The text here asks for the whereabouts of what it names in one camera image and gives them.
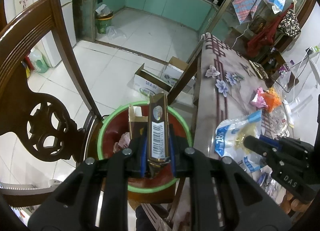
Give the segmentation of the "right hand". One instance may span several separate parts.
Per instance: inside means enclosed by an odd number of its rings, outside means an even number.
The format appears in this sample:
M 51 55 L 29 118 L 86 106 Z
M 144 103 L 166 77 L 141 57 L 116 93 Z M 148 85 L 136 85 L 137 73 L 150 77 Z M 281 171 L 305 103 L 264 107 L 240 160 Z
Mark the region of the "right hand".
M 310 203 L 303 203 L 299 199 L 297 199 L 293 194 L 286 191 L 286 194 L 280 204 L 280 207 L 287 215 L 291 212 L 298 213 L 297 218 L 301 217 L 307 209 L 310 207 L 313 201 Z

